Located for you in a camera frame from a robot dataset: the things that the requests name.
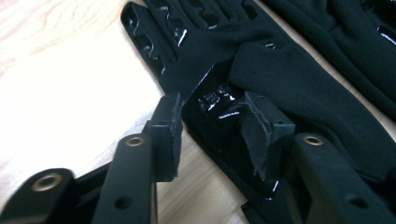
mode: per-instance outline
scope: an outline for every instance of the black fabric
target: black fabric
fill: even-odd
[[[396,166],[395,144],[386,131],[301,49],[246,43],[235,56],[229,81],[268,96],[284,112],[312,123],[363,175],[385,180]]]
[[[396,6],[385,0],[262,1],[396,120]]]

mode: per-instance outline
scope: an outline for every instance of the hole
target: hole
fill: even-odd
[[[46,191],[58,186],[62,181],[62,176],[58,174],[44,175],[39,178],[32,186],[34,191]]]
[[[320,138],[316,138],[314,136],[306,136],[304,141],[311,146],[321,146],[323,145],[323,141]]]
[[[275,120],[275,124],[284,124],[284,122],[282,120]]]
[[[134,198],[130,196],[119,197],[115,202],[114,206],[119,210],[129,208],[134,203]]]
[[[356,194],[349,193],[346,196],[346,201],[361,209],[367,209],[369,207],[369,204]]]
[[[144,138],[141,137],[132,137],[126,141],[126,145],[129,147],[138,147],[145,142]]]

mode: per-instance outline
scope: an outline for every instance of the metal grommet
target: metal grommet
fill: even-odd
[[[58,186],[62,181],[62,176],[58,174],[49,174],[44,175],[39,178],[32,186],[32,190],[34,191],[46,191],[49,189],[53,189]]]
[[[138,147],[145,142],[145,139],[142,137],[132,137],[126,140],[125,144],[129,147]]]
[[[303,139],[307,144],[311,145],[311,146],[321,146],[323,145],[323,141],[320,138],[317,138],[315,136],[305,136]]]

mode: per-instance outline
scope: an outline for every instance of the wooden table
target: wooden table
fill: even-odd
[[[120,23],[126,3],[0,2],[0,209],[39,171],[63,167],[78,177],[110,161],[117,141],[150,119],[163,93]],[[395,138],[395,123],[276,21]],[[178,178],[158,192],[160,223],[247,223],[244,196],[187,133]]]

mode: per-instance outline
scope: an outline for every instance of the black glove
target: black glove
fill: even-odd
[[[128,35],[165,92],[189,97],[215,63],[231,60],[240,44],[285,45],[280,28],[252,1],[145,1],[121,16]]]
[[[396,120],[396,5],[388,0],[262,0]]]

